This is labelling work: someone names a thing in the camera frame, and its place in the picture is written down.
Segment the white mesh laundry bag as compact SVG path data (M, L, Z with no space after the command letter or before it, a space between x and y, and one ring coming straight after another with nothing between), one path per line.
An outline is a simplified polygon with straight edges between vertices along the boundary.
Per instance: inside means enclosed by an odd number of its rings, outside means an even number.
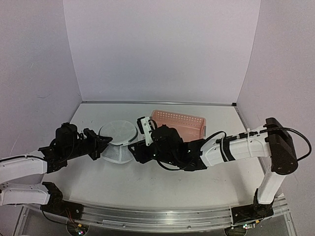
M128 145L137 141L138 130L131 122L126 120L109 122L100 128L98 134L113 138L101 154L104 160L115 164L126 164L133 159Z

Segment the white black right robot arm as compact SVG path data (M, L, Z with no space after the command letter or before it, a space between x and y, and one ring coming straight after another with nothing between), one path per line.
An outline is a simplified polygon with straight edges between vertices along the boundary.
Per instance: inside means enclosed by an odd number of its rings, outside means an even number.
M156 161L168 171L194 172L240 160L270 159L253 202L231 209L234 225L272 216L278 189L284 178L298 168L291 131L274 118L268 118L260 128L237 135L218 131L190 142L185 142L175 128L165 124L157 127L148 117L138 119L137 124L144 139L129 145L128 150L141 164Z

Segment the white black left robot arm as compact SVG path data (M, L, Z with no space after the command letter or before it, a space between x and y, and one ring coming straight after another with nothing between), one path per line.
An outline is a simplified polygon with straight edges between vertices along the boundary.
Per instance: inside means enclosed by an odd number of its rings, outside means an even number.
M39 156L32 152L1 159L0 204L38 204L42 211L56 215L80 214L82 205L65 201L62 192L52 182L18 184L12 180L57 172L66 167L69 160L84 155L97 160L111 141L111 137L100 136L87 128L82 133L60 128L49 146L38 149Z

